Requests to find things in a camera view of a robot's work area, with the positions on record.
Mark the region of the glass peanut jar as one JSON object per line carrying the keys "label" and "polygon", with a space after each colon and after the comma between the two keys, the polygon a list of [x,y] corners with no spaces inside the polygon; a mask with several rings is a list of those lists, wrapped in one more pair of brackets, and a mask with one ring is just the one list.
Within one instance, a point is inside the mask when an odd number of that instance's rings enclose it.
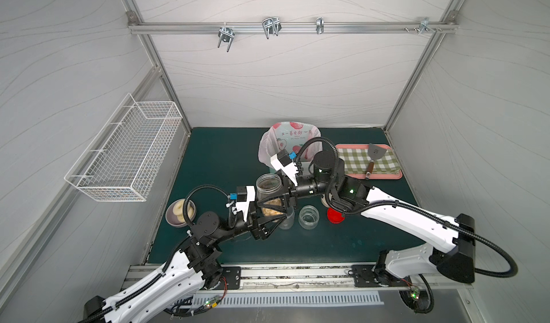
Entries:
{"label": "glass peanut jar", "polygon": [[306,205],[299,211],[299,224],[303,229],[312,230],[319,223],[319,211],[313,205]]}

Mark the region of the red jar lid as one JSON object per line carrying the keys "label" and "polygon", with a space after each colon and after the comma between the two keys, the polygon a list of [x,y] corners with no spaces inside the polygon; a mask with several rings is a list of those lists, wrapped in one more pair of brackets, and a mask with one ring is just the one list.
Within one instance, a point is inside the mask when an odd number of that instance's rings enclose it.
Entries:
{"label": "red jar lid", "polygon": [[332,224],[340,224],[345,220],[345,215],[333,208],[328,208],[327,219]]}

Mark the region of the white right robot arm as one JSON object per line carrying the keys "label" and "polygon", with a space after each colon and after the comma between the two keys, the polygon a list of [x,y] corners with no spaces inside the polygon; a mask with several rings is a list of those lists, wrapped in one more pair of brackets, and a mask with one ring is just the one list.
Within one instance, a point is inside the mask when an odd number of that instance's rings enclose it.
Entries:
{"label": "white right robot arm", "polygon": [[[263,200],[259,207],[286,212],[300,198],[321,196],[341,216],[359,215],[381,221],[411,234],[424,243],[400,251],[381,251],[373,268],[376,280],[438,272],[453,281],[472,284],[477,274],[511,278],[518,274],[515,260],[501,247],[475,233],[475,221],[461,214],[442,216],[401,201],[367,181],[345,175],[345,164],[337,147],[327,138],[305,142],[297,152],[285,149],[268,154],[269,164],[282,181],[282,188]],[[499,254],[509,265],[506,271],[476,267],[476,244]]]}

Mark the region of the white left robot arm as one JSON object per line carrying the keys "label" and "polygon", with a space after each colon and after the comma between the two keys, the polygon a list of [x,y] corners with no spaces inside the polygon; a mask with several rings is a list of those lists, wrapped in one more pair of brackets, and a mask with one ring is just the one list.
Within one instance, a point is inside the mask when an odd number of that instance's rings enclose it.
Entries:
{"label": "white left robot arm", "polygon": [[176,301],[216,287],[223,273],[218,261],[220,243],[246,233],[255,239],[268,238],[292,210],[291,194],[289,189],[279,189],[258,199],[255,187],[237,188],[227,196],[228,218],[213,211],[201,214],[164,264],[118,294],[89,300],[84,322],[148,322]]}

